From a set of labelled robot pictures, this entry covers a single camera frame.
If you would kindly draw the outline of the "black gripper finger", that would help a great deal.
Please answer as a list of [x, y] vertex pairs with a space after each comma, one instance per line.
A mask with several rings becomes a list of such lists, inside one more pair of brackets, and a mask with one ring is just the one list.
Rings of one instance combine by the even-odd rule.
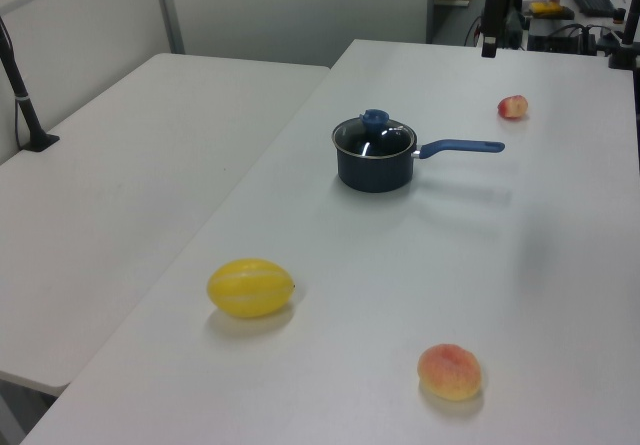
[[522, 0], [511, 0], [505, 18], [505, 47], [520, 48], [524, 33], [525, 18], [522, 14]]
[[482, 57], [494, 58], [496, 56], [500, 27], [501, 0], [486, 0], [481, 24], [483, 35]]

